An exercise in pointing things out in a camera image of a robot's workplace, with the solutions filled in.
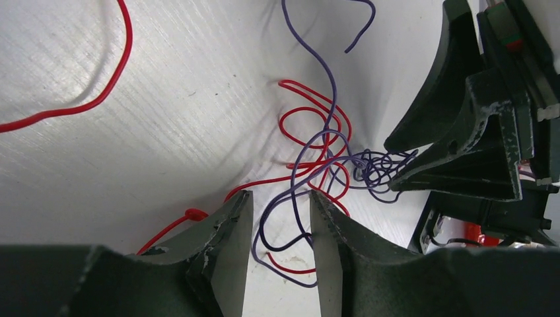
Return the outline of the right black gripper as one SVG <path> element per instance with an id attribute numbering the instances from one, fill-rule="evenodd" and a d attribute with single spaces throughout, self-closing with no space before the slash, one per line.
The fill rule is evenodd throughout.
<path id="1" fill-rule="evenodd" d="M 390 153 L 422 147 L 389 186 L 428 190 L 419 250 L 448 216 L 503 244 L 554 246 L 547 199 L 559 181 L 559 75 L 522 1 L 476 16 L 464 0 L 442 3 L 438 49 L 417 96 L 387 137 Z"/>

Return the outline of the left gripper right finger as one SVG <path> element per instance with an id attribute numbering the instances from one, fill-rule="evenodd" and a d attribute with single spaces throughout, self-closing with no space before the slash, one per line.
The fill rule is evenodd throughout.
<path id="1" fill-rule="evenodd" d="M 310 194 L 322 316 L 558 316 L 554 248 L 416 254 Z"/>

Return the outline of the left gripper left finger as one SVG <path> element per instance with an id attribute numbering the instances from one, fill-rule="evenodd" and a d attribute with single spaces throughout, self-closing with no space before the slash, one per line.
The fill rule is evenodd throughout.
<path id="1" fill-rule="evenodd" d="M 241 316 L 254 204 L 242 190 L 141 255 L 3 245 L 2 316 Z"/>

